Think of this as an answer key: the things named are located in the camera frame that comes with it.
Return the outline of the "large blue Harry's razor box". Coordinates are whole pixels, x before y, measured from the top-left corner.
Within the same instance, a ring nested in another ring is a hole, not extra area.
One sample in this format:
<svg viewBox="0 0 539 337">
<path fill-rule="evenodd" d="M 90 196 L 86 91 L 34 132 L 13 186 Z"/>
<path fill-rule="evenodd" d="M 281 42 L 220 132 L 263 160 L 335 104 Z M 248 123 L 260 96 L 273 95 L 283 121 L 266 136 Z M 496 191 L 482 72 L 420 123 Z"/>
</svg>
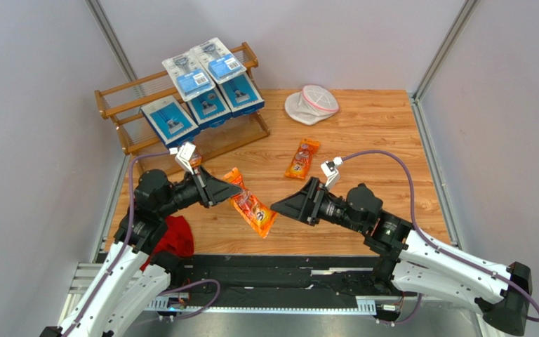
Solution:
<svg viewBox="0 0 539 337">
<path fill-rule="evenodd" d="M 186 105 L 201 130 L 221 126 L 232 118 L 232 111 L 217 88 L 198 95 Z"/>
</svg>

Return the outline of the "wooden two-tier shelf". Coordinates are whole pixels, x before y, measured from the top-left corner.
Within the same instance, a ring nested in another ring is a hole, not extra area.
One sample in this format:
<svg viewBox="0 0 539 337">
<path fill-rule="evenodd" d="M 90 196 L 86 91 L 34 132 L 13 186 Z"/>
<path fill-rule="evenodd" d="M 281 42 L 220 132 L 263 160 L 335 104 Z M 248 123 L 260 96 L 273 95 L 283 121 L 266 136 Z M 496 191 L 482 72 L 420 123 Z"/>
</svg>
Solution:
<svg viewBox="0 0 539 337">
<path fill-rule="evenodd" d="M 180 171 L 176 160 L 151 155 L 186 142 L 196 146 L 193 160 L 206 161 L 270 135 L 252 76 L 258 58 L 248 43 L 229 49 L 211 39 L 162 65 L 161 72 L 94 93 L 124 154 L 142 157 L 139 172 Z"/>
</svg>

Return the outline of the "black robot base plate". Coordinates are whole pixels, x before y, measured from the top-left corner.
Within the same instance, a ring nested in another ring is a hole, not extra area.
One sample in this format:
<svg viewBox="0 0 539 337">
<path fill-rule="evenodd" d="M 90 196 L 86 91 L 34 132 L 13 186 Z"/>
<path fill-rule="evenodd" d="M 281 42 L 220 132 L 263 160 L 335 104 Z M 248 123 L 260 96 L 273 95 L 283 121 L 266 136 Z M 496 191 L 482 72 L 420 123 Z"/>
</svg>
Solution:
<svg viewBox="0 0 539 337">
<path fill-rule="evenodd" d="M 195 255 L 145 310 L 398 315 L 417 295 L 376 284 L 375 256 Z"/>
</svg>

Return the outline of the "gillette razor blister pack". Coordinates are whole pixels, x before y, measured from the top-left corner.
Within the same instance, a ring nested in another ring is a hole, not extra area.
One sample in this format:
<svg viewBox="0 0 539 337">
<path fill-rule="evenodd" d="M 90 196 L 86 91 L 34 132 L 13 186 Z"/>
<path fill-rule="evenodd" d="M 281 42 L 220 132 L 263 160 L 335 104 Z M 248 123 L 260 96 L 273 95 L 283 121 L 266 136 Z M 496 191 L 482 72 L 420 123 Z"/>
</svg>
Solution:
<svg viewBox="0 0 539 337">
<path fill-rule="evenodd" d="M 189 102 L 215 88 L 215 82 L 192 52 L 167 58 L 161 64 L 184 102 Z"/>
<path fill-rule="evenodd" d="M 190 51 L 217 84 L 228 82 L 246 72 L 243 63 L 217 37 L 191 48 Z"/>
</svg>

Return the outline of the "Gillette razor blister pack front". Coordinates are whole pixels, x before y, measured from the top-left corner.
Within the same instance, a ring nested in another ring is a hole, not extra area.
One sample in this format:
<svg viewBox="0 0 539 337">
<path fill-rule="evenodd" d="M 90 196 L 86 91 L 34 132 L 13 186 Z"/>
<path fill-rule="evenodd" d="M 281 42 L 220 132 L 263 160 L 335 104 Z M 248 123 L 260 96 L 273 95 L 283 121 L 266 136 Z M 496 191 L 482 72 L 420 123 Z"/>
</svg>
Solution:
<svg viewBox="0 0 539 337">
<path fill-rule="evenodd" d="M 167 58 L 161 64 L 184 102 L 189 102 L 215 88 L 215 82 L 192 52 Z"/>
</svg>

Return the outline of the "red cloth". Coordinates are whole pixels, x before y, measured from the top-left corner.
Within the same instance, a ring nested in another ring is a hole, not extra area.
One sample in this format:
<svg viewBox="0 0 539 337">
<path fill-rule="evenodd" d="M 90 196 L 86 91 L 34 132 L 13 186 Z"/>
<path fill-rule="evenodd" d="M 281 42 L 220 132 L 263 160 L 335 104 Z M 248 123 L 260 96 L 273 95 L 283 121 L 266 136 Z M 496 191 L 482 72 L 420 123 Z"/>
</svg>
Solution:
<svg viewBox="0 0 539 337">
<path fill-rule="evenodd" d="M 143 272 L 151 259 L 161 252 L 169 252 L 180 258 L 190 258 L 194 255 L 194 238 L 192 229 L 183 216 L 168 216 L 167 231 L 155 246 L 146 262 L 140 267 Z"/>
</svg>

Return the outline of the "white mesh laundry bag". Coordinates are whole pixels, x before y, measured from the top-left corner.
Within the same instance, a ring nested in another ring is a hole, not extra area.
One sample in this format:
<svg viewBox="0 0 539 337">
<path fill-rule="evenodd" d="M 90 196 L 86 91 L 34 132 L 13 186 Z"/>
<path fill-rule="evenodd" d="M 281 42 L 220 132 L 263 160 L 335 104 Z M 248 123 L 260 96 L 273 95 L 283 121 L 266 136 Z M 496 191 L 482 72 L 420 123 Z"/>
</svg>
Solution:
<svg viewBox="0 0 539 337">
<path fill-rule="evenodd" d="M 287 115 L 301 124 L 311 126 L 340 111 L 335 96 L 318 85 L 306 85 L 284 102 Z"/>
</svg>

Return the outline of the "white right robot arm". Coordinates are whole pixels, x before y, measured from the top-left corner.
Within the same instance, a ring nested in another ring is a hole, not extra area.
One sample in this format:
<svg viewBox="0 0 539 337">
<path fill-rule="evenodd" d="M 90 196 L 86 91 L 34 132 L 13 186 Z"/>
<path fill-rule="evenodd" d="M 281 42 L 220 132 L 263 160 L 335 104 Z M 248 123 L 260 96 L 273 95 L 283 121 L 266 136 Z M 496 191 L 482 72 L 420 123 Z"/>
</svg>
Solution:
<svg viewBox="0 0 539 337">
<path fill-rule="evenodd" d="M 513 336 L 526 331 L 526 295 L 532 292 L 531 269 L 520 262 L 494 263 L 449 246 L 382 208 L 383 202 L 361 183 L 337 197 L 311 178 L 295 194 L 270 208 L 314 226 L 320 221 L 364 236 L 364 245 L 380 257 L 372 273 L 376 284 L 401 292 L 433 296 L 482 315 L 493 328 Z"/>
</svg>

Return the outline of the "small blue Harry's razor box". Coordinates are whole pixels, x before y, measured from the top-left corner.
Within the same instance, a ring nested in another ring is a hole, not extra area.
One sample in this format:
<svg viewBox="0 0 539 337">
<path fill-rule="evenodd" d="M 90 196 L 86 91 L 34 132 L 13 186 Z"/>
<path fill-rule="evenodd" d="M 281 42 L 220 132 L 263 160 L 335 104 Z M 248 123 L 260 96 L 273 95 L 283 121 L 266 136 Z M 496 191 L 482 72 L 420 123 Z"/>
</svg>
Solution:
<svg viewBox="0 0 539 337">
<path fill-rule="evenodd" d="M 144 104 L 140 111 L 168 149 L 193 141 L 200 134 L 190 113 L 172 95 Z"/>
</svg>

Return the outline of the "orange Bic razor bag front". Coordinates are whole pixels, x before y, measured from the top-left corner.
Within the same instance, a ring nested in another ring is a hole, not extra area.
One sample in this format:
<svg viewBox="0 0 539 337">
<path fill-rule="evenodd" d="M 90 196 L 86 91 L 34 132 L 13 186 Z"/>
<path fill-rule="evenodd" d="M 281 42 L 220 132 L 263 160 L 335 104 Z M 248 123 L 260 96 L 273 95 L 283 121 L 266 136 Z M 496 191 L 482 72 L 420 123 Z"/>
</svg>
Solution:
<svg viewBox="0 0 539 337">
<path fill-rule="evenodd" d="M 192 168 L 200 166 L 202 161 L 203 161 L 202 155 L 197 151 L 193 152 L 193 154 L 189 158 L 189 164 Z"/>
</svg>

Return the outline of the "orange bic razor bag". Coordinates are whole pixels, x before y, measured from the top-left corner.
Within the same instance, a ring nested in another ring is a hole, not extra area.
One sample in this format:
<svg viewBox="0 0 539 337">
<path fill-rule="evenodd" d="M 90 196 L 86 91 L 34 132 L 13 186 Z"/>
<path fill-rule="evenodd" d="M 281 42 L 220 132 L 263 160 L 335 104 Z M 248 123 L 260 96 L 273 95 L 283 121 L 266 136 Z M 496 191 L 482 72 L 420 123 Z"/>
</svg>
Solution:
<svg viewBox="0 0 539 337">
<path fill-rule="evenodd" d="M 202 161 L 203 161 L 202 155 L 197 151 L 193 152 L 193 154 L 189 158 L 189 164 L 192 168 L 200 166 Z"/>
<path fill-rule="evenodd" d="M 319 141 L 303 138 L 284 173 L 284 177 L 304 180 L 311 169 L 312 159 L 320 147 Z"/>
<path fill-rule="evenodd" d="M 277 213 L 262 203 L 244 184 L 244 178 L 237 167 L 234 167 L 222 179 L 241 188 L 239 194 L 231 197 L 229 203 L 243 219 L 257 232 L 266 238 L 275 222 Z"/>
</svg>

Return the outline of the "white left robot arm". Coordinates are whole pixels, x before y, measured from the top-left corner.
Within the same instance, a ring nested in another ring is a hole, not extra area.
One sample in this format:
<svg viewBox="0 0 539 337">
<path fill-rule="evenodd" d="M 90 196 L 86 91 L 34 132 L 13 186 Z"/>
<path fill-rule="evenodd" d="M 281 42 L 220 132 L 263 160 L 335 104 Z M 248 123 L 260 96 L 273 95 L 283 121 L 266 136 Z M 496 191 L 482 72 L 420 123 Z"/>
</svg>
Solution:
<svg viewBox="0 0 539 337">
<path fill-rule="evenodd" d="M 178 183 L 159 169 L 143 173 L 97 275 L 71 313 L 41 335 L 124 335 L 148 304 L 172 283 L 180 283 L 182 258 L 154 252 L 168 232 L 166 218 L 194 204 L 210 208 L 241 191 L 202 166 L 186 172 Z"/>
</svg>

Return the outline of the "aluminium frame rail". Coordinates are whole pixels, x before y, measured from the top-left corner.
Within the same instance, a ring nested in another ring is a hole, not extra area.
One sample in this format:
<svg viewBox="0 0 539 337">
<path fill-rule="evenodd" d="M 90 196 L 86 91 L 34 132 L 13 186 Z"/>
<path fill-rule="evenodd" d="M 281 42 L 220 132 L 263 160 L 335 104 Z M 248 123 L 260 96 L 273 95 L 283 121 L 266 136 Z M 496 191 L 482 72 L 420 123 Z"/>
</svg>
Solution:
<svg viewBox="0 0 539 337">
<path fill-rule="evenodd" d="M 106 262 L 53 336 L 122 336 L 146 310 L 371 315 L 395 322 L 398 297 L 425 294 L 488 315 L 505 285 L 457 264 L 429 267 L 377 257 L 168 255 Z"/>
</svg>

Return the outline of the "blue Harry's box on shelf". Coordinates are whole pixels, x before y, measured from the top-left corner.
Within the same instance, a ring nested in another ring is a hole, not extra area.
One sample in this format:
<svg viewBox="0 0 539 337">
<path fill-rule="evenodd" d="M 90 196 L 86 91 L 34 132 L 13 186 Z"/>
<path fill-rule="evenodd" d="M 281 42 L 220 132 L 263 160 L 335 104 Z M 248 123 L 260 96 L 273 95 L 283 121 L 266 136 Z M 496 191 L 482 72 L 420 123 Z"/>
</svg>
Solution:
<svg viewBox="0 0 539 337">
<path fill-rule="evenodd" d="M 261 110 L 265 100 L 247 73 L 241 74 L 219 85 L 233 118 Z"/>
</svg>

